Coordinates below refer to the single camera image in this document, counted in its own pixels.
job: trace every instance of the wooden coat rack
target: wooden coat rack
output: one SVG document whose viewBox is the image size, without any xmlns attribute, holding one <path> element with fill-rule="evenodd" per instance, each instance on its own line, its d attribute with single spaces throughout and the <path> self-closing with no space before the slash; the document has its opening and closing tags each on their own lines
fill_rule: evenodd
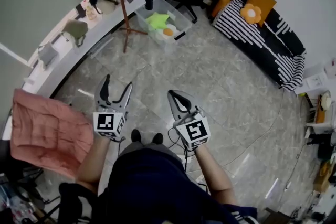
<svg viewBox="0 0 336 224">
<path fill-rule="evenodd" d="M 138 34 L 141 34 L 141 35 L 147 35 L 147 33 L 139 31 L 139 30 L 132 29 L 130 27 L 130 24 L 129 24 L 129 21 L 128 21 L 128 18 L 127 18 L 127 13 L 126 13 L 125 1 L 120 0 L 120 3 L 121 3 L 121 8 L 122 8 L 122 13 L 124 14 L 125 24 L 126 24 L 126 28 L 125 27 L 120 28 L 120 30 L 126 30 L 126 38 L 125 38 L 125 44 L 124 44 L 124 50 L 123 50 L 123 52 L 126 53 L 127 41 L 128 41 L 128 35 L 129 34 L 134 32 L 134 33 L 138 33 Z"/>
</svg>

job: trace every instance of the green cushion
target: green cushion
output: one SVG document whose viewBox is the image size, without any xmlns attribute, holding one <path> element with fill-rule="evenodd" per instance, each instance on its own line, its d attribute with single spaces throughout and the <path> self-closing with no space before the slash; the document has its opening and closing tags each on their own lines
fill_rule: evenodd
<svg viewBox="0 0 336 224">
<path fill-rule="evenodd" d="M 159 14 L 154 12 L 152 16 L 146 19 L 146 22 L 150 24 L 154 29 L 164 29 L 167 27 L 166 21 L 169 18 L 168 14 Z"/>
</svg>

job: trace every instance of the tiled floor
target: tiled floor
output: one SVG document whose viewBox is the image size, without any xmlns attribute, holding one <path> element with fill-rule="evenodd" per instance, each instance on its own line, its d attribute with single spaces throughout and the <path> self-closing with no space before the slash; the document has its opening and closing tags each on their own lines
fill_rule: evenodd
<svg viewBox="0 0 336 224">
<path fill-rule="evenodd" d="M 293 93 L 279 90 L 209 24 L 201 9 L 195 11 L 198 22 L 170 51 L 148 36 L 132 35 L 124 54 L 124 33 L 116 31 L 105 48 L 93 59 L 87 58 L 69 77 L 56 99 L 72 103 L 75 109 L 91 117 L 95 110 L 94 90 L 105 75 L 111 74 L 111 100 L 117 100 L 124 86 L 132 81 L 123 150 L 130 144 L 134 128 L 148 142 L 161 132 L 164 144 L 171 145 L 167 131 L 173 118 L 167 91 L 186 91 L 198 98 L 208 118 L 212 137 L 207 146 L 232 178 L 239 203 L 257 207 L 260 216 L 265 215 L 266 206 L 291 214 L 308 204 L 318 170 L 317 149 L 305 146 L 291 185 L 283 191 L 304 144 L 307 104 Z M 131 25 L 139 28 L 136 20 L 133 17 Z M 117 146 L 110 145 L 100 190 L 116 160 Z M 173 151 L 182 154 L 179 147 Z M 187 170 L 194 178 L 201 174 L 195 159 Z"/>
</svg>

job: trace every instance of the pink cushion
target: pink cushion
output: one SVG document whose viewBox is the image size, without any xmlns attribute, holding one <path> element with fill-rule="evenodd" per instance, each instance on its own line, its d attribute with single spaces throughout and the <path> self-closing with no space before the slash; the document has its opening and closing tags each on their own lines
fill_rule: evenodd
<svg viewBox="0 0 336 224">
<path fill-rule="evenodd" d="M 74 178 L 93 144 L 83 113 L 60 101 L 15 89 L 11 155 Z"/>
</svg>

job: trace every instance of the white box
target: white box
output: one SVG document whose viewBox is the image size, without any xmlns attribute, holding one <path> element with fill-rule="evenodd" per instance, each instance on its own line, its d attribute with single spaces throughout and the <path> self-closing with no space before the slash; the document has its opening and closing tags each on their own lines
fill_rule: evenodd
<svg viewBox="0 0 336 224">
<path fill-rule="evenodd" d="M 179 125 L 176 129 L 189 150 L 208 142 L 211 135 L 206 117 Z"/>
<path fill-rule="evenodd" d="M 123 113 L 93 113 L 93 129 L 101 136 L 120 137 L 125 121 Z"/>
</svg>

